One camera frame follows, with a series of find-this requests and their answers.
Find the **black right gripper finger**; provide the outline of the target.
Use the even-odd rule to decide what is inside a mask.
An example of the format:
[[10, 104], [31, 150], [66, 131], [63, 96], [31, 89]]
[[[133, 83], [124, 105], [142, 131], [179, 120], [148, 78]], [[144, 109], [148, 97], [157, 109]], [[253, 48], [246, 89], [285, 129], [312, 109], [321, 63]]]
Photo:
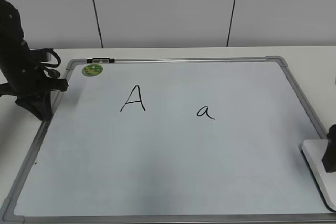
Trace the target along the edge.
[[336, 125], [332, 125], [329, 128], [329, 131], [327, 133], [327, 148], [325, 151], [325, 154], [322, 158], [322, 164], [324, 166], [324, 169], [327, 173], [334, 173], [335, 172], [335, 148], [336, 148], [336, 142], [335, 142], [335, 134], [336, 134]]

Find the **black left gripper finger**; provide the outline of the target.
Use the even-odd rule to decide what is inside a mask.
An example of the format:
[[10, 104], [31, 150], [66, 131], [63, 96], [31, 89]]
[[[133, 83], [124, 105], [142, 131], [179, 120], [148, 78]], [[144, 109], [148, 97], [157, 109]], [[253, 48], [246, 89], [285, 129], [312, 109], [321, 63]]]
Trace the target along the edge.
[[17, 98], [15, 103], [29, 111], [41, 121], [52, 119], [53, 112], [51, 108], [51, 92], [42, 92], [37, 95]]

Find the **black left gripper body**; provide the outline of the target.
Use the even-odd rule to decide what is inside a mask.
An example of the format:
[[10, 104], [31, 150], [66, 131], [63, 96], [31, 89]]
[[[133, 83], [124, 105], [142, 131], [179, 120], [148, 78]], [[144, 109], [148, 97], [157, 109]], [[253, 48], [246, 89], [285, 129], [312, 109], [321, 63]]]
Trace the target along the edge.
[[1, 95], [28, 97], [47, 91], [66, 91], [69, 84], [55, 70], [58, 66], [30, 60], [1, 59], [1, 72], [7, 80], [1, 84]]

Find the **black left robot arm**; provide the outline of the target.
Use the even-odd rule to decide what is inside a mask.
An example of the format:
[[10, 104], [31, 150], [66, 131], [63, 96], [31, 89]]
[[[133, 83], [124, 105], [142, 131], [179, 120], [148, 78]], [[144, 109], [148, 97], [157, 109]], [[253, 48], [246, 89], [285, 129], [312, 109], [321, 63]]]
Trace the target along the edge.
[[68, 88], [67, 80], [56, 70], [60, 63], [52, 48], [29, 48], [18, 9], [1, 0], [1, 72], [7, 80], [1, 84], [1, 95], [16, 97], [18, 106], [49, 121], [53, 116], [51, 92]]

